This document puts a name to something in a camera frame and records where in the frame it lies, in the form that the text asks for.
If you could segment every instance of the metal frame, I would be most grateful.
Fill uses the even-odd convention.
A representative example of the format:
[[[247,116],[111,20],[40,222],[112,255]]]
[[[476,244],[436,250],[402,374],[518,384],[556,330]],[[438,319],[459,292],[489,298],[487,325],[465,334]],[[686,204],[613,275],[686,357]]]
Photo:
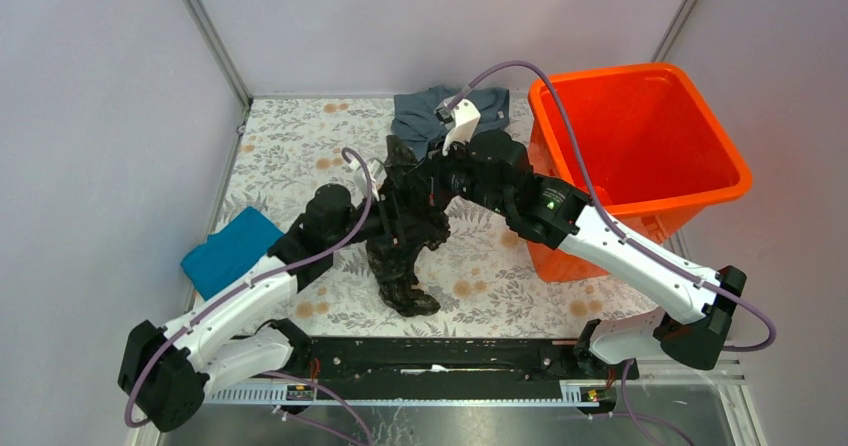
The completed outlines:
[[[221,216],[221,208],[224,205],[224,196],[227,194],[227,188],[230,185],[230,177],[233,175],[233,168],[235,167],[239,146],[241,145],[241,140],[244,136],[246,121],[247,118],[245,118],[244,123],[240,124],[239,127],[236,128],[236,134],[233,136],[232,143],[230,145],[230,152],[227,156],[227,165],[224,169],[224,177],[221,178],[221,184],[218,185],[218,192],[215,195],[215,207],[212,210],[212,215],[209,217],[209,224],[206,226],[207,235],[215,232],[215,226],[218,224],[218,218]],[[194,285],[188,278],[185,278],[185,295],[183,296],[182,301],[184,310],[189,311],[194,308],[195,302],[198,298],[199,296],[194,290]]]
[[[717,385],[724,415],[736,444],[767,446],[757,415],[750,401],[748,386]]]
[[[156,446],[160,439],[162,433],[152,423],[147,423],[138,429],[131,429],[124,446]]]
[[[675,13],[674,19],[671,20],[671,24],[669,24],[665,35],[663,35],[663,39],[660,41],[659,46],[657,46],[657,50],[654,52],[654,56],[651,58],[651,61],[656,62],[666,60],[669,51],[671,51],[671,48],[677,41],[677,37],[683,30],[683,26],[689,20],[689,15],[692,14],[692,10],[695,9],[696,4],[698,4],[698,0],[683,0],[683,2],[680,3],[680,8],[677,9],[677,13]]]
[[[247,86],[244,85],[244,81],[241,79],[241,75],[236,69],[235,64],[233,64],[232,58],[230,58],[229,53],[227,53],[227,48],[224,47],[224,43],[221,41],[221,37],[218,35],[215,25],[213,25],[212,20],[209,19],[209,14],[206,12],[203,2],[201,0],[183,0],[183,2],[185,3],[189,14],[191,14],[192,19],[194,19],[197,29],[200,30],[200,34],[206,41],[209,51],[212,53],[212,56],[215,57],[215,61],[221,68],[221,72],[224,73],[224,77],[227,79],[230,88],[232,88],[233,93],[236,95],[236,98],[238,98],[239,103],[241,103],[244,110],[244,116],[247,117],[247,114],[250,112],[250,103],[252,101],[250,92],[247,90]]]
[[[683,230],[680,230],[671,235],[670,238],[663,243],[663,247],[669,249],[672,253],[684,259],[692,259],[689,255],[689,246],[686,244],[686,238],[683,237]]]
[[[227,404],[227,405],[259,405],[259,406],[303,406],[305,404],[315,406],[341,406],[332,399],[315,399],[313,401],[291,400],[286,398],[289,386],[287,382],[269,379],[251,379],[222,389],[208,397],[204,404]],[[582,401],[580,386],[567,384],[560,381],[561,399],[443,399],[443,400],[403,400],[403,399],[348,399],[346,402],[351,406],[396,406],[396,407],[421,407],[437,408],[445,406],[461,406],[466,408],[593,408],[598,403]]]

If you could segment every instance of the floral tablecloth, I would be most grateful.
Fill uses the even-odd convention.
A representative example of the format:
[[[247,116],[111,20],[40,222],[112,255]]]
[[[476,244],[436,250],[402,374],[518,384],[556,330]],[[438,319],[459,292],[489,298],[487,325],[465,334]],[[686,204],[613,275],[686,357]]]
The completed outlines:
[[[533,124],[527,102],[513,99],[510,116],[507,131],[527,144]],[[217,227],[250,205],[285,229],[318,186],[335,182],[355,191],[339,151],[349,146],[366,159],[384,159],[392,117],[391,98],[257,99]],[[425,248],[415,268],[421,287],[442,305],[437,314],[402,318],[385,306],[363,243],[336,253],[330,271],[294,301],[268,305],[245,333],[266,319],[290,317],[312,335],[572,338],[588,319],[654,308],[612,277],[545,283],[503,218],[460,199],[447,214],[450,239],[437,251]]]

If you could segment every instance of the white wall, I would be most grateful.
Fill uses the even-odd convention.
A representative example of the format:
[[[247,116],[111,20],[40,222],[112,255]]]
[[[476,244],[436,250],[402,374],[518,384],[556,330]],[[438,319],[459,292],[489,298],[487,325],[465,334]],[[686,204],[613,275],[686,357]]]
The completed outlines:
[[[772,348],[742,357],[769,445],[848,444],[848,0],[701,0],[671,60],[754,175],[685,232],[697,260],[745,270],[777,323]],[[734,321],[740,343],[765,334]]]
[[[462,85],[492,64],[648,61],[682,0],[204,0],[255,95]],[[493,84],[529,89],[532,73]]]
[[[181,0],[0,0],[0,444],[123,442],[238,118]]]

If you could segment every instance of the teal towel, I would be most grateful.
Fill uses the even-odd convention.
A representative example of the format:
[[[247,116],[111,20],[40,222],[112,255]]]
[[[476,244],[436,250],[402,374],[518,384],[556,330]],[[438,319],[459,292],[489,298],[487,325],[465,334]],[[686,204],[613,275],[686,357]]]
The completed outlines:
[[[188,253],[180,265],[197,292],[208,300],[250,270],[282,236],[274,223],[248,206]]]

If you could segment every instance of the orange plastic basket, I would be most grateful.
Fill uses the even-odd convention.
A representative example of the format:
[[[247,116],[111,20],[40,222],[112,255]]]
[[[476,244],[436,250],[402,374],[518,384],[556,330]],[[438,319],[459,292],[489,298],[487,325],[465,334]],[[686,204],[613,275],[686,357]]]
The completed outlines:
[[[686,74],[650,63],[551,77],[601,203],[661,243],[705,206],[751,188],[751,172]],[[586,191],[563,119],[545,84],[528,95],[535,121],[528,153],[538,173]],[[528,243],[539,277],[606,274],[581,259]]]

